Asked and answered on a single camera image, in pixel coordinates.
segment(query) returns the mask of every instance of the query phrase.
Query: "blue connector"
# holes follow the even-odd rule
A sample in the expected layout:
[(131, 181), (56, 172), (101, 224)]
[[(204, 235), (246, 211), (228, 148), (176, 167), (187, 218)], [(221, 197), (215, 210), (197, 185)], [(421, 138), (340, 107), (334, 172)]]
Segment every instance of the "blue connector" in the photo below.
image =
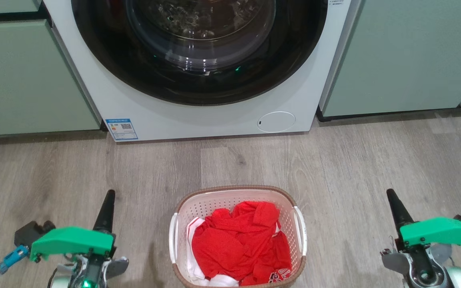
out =
[(24, 257), (28, 256), (30, 251), (25, 246), (21, 245), (13, 252), (4, 257), (3, 261), (0, 263), (0, 274), (5, 274), (13, 264), (16, 264)]

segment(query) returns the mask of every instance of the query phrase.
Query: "wooden floor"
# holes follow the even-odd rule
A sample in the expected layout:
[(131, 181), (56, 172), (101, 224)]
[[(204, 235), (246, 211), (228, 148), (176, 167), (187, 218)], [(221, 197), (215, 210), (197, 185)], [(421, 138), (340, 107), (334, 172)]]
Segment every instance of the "wooden floor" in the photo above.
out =
[[(31, 220), (91, 228), (117, 190), (117, 256), (130, 267), (113, 288), (179, 288), (168, 225), (191, 191), (267, 184), (298, 202), (309, 233), (297, 288), (400, 288), (379, 251), (395, 235), (385, 191), (416, 220), (461, 214), (461, 116), (396, 115), (319, 124), (309, 133), (115, 144), (105, 133), (0, 139), (0, 261)], [(0, 288), (44, 288), (56, 262), (22, 262)], [(461, 266), (461, 252), (454, 250)]]

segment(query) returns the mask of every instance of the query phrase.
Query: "washing machine door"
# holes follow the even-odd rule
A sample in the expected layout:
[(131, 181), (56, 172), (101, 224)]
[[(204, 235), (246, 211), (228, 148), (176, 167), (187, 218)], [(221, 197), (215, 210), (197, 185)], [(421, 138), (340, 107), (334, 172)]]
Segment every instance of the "washing machine door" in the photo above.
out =
[(282, 83), (317, 44), (327, 0), (72, 0), (108, 71), (147, 95), (221, 105)]

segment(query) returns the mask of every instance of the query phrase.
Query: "sticker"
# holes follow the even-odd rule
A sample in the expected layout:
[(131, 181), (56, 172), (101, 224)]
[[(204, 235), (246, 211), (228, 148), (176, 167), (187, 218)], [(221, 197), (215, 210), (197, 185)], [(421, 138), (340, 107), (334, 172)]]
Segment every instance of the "sticker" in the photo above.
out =
[(344, 4), (344, 0), (330, 0), (328, 4), (329, 5), (342, 5)]
[(115, 140), (138, 140), (130, 119), (106, 119)]

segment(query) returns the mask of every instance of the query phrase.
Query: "white plastic basket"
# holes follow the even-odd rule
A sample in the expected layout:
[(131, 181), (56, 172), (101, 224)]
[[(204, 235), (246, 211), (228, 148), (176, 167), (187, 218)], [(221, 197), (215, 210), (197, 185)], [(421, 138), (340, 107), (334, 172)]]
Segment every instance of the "white plastic basket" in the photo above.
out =
[(287, 192), (272, 186), (224, 186), (200, 190), (185, 197), (177, 212), (170, 221), (168, 234), (168, 247), (170, 260), (174, 272), (187, 288), (199, 288), (192, 284), (187, 275), (186, 262), (186, 226), (194, 217), (204, 218), (218, 209), (228, 208), (232, 211), (234, 206), (243, 201), (271, 202), (280, 210), (279, 221), (281, 230), (287, 237), (291, 250), (291, 263), (293, 270), (289, 279), (262, 285), (248, 286), (253, 288), (276, 288), (293, 284), (293, 281), (302, 273), (305, 266), (307, 253), (307, 231), (302, 213), (295, 201)]

